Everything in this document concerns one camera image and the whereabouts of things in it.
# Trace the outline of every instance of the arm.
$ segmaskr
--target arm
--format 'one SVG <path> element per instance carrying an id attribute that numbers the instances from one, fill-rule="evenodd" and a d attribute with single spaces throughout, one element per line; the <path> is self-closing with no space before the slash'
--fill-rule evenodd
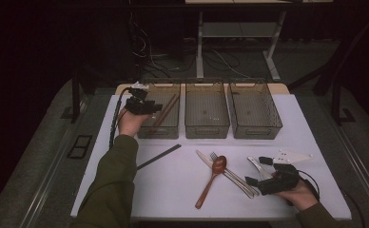
<path id="1" fill-rule="evenodd" d="M 303 228 L 348 228 L 349 224 L 335 220 L 324 206 L 318 202 L 309 187 L 300 180 L 297 186 L 289 191 L 276 193 L 277 196 L 291 201 L 300 211 L 297 220 Z"/>
<path id="2" fill-rule="evenodd" d="M 128 227 L 137 173 L 138 144 L 133 138 L 148 115 L 119 114 L 119 136 L 100 159 L 96 177 L 87 190 L 70 227 Z"/>

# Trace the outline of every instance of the gray translucent bin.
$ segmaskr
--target gray translucent bin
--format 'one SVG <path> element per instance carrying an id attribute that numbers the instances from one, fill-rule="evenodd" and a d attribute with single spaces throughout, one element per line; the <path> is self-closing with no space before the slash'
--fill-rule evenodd
<path id="1" fill-rule="evenodd" d="M 184 125 L 188 139 L 226 138 L 229 115 L 222 79 L 186 80 Z"/>
<path id="2" fill-rule="evenodd" d="M 231 79 L 227 96 L 235 139 L 276 138 L 282 120 L 264 79 Z"/>
<path id="3" fill-rule="evenodd" d="M 162 110 L 149 118 L 137 133 L 139 139 L 178 139 L 181 81 L 179 79 L 148 79 L 146 100 L 163 105 Z"/>

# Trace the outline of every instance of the dark background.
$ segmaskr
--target dark background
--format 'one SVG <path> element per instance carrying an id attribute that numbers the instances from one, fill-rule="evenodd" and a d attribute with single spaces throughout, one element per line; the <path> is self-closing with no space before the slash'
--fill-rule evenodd
<path id="1" fill-rule="evenodd" d="M 346 8 L 338 1 L 328 11 L 292 11 L 284 22 L 282 40 L 309 42 L 354 37 L 369 21 L 366 3 L 365 8 Z M 55 4 L 0 3 L 0 193 L 51 100 L 75 70 L 80 73 L 86 93 L 92 93 L 98 86 L 117 86 L 138 79 L 141 63 L 131 54 L 129 13 L 59 10 Z M 209 16 L 223 19 L 222 14 L 218 15 Z M 158 16 L 143 12 L 138 16 L 153 44 L 174 55 L 181 55 L 183 38 L 195 33 L 194 12 L 166 12 Z M 264 17 L 266 13 L 262 12 L 261 18 Z M 369 29 L 340 75 L 369 113 Z"/>

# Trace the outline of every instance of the table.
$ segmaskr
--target table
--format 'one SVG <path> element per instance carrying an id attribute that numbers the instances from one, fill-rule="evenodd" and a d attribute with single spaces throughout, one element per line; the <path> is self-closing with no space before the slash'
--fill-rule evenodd
<path id="1" fill-rule="evenodd" d="M 260 4 L 260 3 L 283 3 L 279 0 L 185 0 L 187 4 Z M 302 0 L 304 4 L 310 2 L 333 2 L 333 0 L 310 1 Z M 199 32 L 196 57 L 196 72 L 198 78 L 203 78 L 203 37 L 270 37 L 271 45 L 268 50 L 262 52 L 264 60 L 269 69 L 273 81 L 281 80 L 280 74 L 273 61 L 273 53 L 282 31 L 286 11 L 282 10 L 279 18 L 275 22 L 254 22 L 254 23 L 217 23 L 204 22 L 203 12 L 199 14 Z"/>
<path id="2" fill-rule="evenodd" d="M 196 150 L 206 155 L 214 151 L 227 157 L 228 168 L 240 177 L 257 178 L 257 169 L 246 158 L 275 157 L 280 150 L 308 153 L 313 160 L 295 163 L 297 169 L 312 175 L 320 186 L 321 202 L 336 219 L 351 219 L 351 212 L 315 142 L 294 95 L 286 93 L 284 85 L 270 85 L 279 93 L 273 100 L 282 118 L 283 128 L 275 140 L 235 140 L 229 129 L 226 139 L 188 140 L 185 137 L 184 113 L 180 113 L 180 137 L 177 140 L 140 139 L 137 163 L 144 163 L 179 143 L 182 147 L 138 171 L 132 219 L 146 220 L 279 220 L 294 219 L 296 209 L 275 196 L 249 199 L 229 179 L 217 177 L 203 207 L 195 203 L 204 190 L 211 169 L 197 156 Z M 89 185 L 97 163 L 108 150 L 109 130 L 118 96 L 110 99 L 96 144 L 89 159 L 76 201 L 71 211 L 75 217 Z M 184 110 L 185 98 L 181 98 Z"/>

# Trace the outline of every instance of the person's left hand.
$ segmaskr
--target person's left hand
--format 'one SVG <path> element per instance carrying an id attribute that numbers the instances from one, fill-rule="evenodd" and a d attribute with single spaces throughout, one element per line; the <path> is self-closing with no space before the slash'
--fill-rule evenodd
<path id="1" fill-rule="evenodd" d="M 134 137 L 140 130 L 145 120 L 152 115 L 134 115 L 127 109 L 123 108 L 117 116 L 119 135 L 128 135 Z"/>

